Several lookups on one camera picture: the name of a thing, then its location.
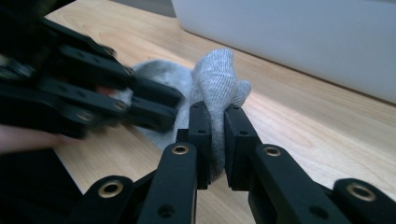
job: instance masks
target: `white plastic container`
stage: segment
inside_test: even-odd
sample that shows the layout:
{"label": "white plastic container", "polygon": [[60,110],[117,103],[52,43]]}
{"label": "white plastic container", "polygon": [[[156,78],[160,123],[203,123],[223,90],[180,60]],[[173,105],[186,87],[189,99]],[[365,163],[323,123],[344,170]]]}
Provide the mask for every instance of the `white plastic container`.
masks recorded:
{"label": "white plastic container", "polygon": [[396,103],[396,1],[173,0],[181,26]]}

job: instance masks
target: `wooden surface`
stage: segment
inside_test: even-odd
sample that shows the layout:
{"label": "wooden surface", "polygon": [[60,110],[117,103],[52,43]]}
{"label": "wooden surface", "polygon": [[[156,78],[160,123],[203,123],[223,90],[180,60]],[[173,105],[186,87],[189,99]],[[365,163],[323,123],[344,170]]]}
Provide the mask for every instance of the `wooden surface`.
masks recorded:
{"label": "wooden surface", "polygon": [[[193,68],[219,43],[183,31],[170,19],[105,0],[81,0],[50,20],[110,46],[134,65],[164,59]],[[253,90],[243,108],[264,143],[285,148],[320,184],[356,177],[396,199],[396,107],[234,50],[238,78]],[[154,170],[161,151],[135,128],[93,134],[57,154],[82,192],[107,175],[133,180]],[[225,178],[199,191],[197,223],[253,223],[247,194]]]}

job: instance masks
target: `human hand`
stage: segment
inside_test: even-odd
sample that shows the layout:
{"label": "human hand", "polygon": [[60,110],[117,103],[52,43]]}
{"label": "human hand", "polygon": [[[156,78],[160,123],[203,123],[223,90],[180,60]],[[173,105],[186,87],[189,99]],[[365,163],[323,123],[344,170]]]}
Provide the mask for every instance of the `human hand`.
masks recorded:
{"label": "human hand", "polygon": [[0,155],[23,150],[57,147],[81,142],[61,134],[0,124]]}

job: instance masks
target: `gray knit fabric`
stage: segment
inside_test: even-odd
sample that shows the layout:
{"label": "gray knit fabric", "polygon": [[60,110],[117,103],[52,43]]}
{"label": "gray knit fabric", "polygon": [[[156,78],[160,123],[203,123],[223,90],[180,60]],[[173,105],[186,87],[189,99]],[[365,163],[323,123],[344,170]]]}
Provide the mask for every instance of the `gray knit fabric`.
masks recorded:
{"label": "gray knit fabric", "polygon": [[176,63],[150,61],[134,67],[137,76],[144,76],[179,89],[186,100],[179,109],[175,128],[167,133],[139,129],[160,149],[176,140],[178,129],[189,128],[190,105],[204,101],[209,111],[212,130],[211,180],[224,170],[224,111],[230,104],[241,106],[250,93],[250,83],[237,81],[230,49],[216,49],[202,58],[191,71]]}

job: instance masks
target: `wooden table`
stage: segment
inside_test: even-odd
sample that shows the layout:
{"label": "wooden table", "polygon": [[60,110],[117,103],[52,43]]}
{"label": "wooden table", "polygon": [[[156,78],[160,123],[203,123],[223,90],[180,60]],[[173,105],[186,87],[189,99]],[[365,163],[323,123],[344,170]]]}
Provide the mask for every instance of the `wooden table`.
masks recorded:
{"label": "wooden table", "polygon": [[[183,31],[177,19],[106,0],[81,0],[48,15],[52,21],[110,46],[125,65],[164,59],[193,68],[224,46]],[[320,184],[356,177],[396,199],[396,107],[233,49],[238,78],[253,90],[243,108],[264,143],[288,150]],[[161,151],[135,128],[92,134],[56,150],[85,192],[107,175],[133,180],[156,169]],[[225,178],[198,192],[197,223],[253,223],[245,192]]]}

